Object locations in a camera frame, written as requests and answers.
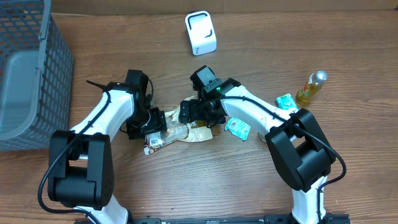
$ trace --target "wooden surface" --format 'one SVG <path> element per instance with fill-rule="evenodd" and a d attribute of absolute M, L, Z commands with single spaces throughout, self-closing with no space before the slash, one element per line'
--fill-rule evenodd
<path fill-rule="evenodd" d="M 54 0 L 53 12 L 84 15 L 393 10 L 398 0 Z"/>
<path fill-rule="evenodd" d="M 295 92 L 315 70 L 329 80 L 309 106 L 347 163 L 328 186 L 325 207 L 353 223 L 398 220 L 398 13 L 303 12 L 212 15 L 218 49 L 194 57 L 184 15 L 56 18 L 75 57 L 70 126 L 99 102 L 85 80 L 122 82 L 129 68 L 153 80 L 155 105 L 174 109 L 194 95 L 189 76 L 208 65 L 273 102 Z M 202 143 L 175 142 L 151 156 L 143 141 L 112 142 L 114 194 L 134 217 L 258 217 L 289 213 L 292 193 L 252 130 L 242 142 L 224 125 Z M 48 150 L 0 153 L 0 223 L 71 223 L 36 199 Z M 341 172 L 332 165 L 330 178 Z M 46 202 L 56 208 L 56 203 Z"/>

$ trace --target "bottle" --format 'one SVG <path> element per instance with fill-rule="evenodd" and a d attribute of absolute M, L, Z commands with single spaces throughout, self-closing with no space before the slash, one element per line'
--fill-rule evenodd
<path fill-rule="evenodd" d="M 321 89 L 327 78 L 328 74 L 325 71 L 320 70 L 313 73 L 304 88 L 299 89 L 297 92 L 296 103 L 300 103 L 303 106 L 308 105 L 311 98 Z"/>

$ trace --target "wood grain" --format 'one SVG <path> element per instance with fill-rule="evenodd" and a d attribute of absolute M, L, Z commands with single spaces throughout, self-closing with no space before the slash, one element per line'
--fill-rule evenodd
<path fill-rule="evenodd" d="M 394 10 L 398 0 L 56 0 L 53 12 L 84 15 Z"/>
<path fill-rule="evenodd" d="M 174 109 L 194 95 L 189 76 L 208 65 L 273 102 L 295 92 L 315 70 L 330 79 L 308 107 L 348 166 L 326 188 L 325 207 L 353 223 L 396 223 L 398 196 L 398 13 L 301 12 L 214 14 L 218 49 L 194 57 L 184 16 L 56 17 L 75 76 L 70 126 L 99 102 L 85 83 L 122 82 L 129 68 L 154 83 L 155 105 Z M 246 142 L 223 125 L 202 143 L 175 142 L 151 156 L 143 141 L 118 133 L 112 142 L 114 194 L 134 217 L 258 217 L 288 213 L 292 193 L 252 130 Z M 36 200 L 48 150 L 0 153 L 0 223 L 71 223 Z M 332 165 L 330 178 L 340 174 Z M 53 207 L 56 203 L 46 202 Z"/>

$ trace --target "plastic bin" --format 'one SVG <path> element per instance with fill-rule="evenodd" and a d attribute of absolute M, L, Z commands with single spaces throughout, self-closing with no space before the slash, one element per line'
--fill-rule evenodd
<path fill-rule="evenodd" d="M 0 151 L 68 128 L 73 57 L 50 12 L 51 0 L 0 1 Z"/>

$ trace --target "teal wrapper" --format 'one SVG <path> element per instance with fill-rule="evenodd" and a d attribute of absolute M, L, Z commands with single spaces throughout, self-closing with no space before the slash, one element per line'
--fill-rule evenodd
<path fill-rule="evenodd" d="M 289 110 L 291 108 L 294 109 L 294 112 L 297 112 L 299 110 L 297 108 L 296 102 L 294 101 L 290 93 L 276 98 L 275 104 L 277 105 L 277 107 L 283 110 Z"/>
<path fill-rule="evenodd" d="M 225 126 L 225 131 L 228 130 L 231 134 L 246 141 L 248 139 L 251 127 L 238 118 L 231 118 Z"/>

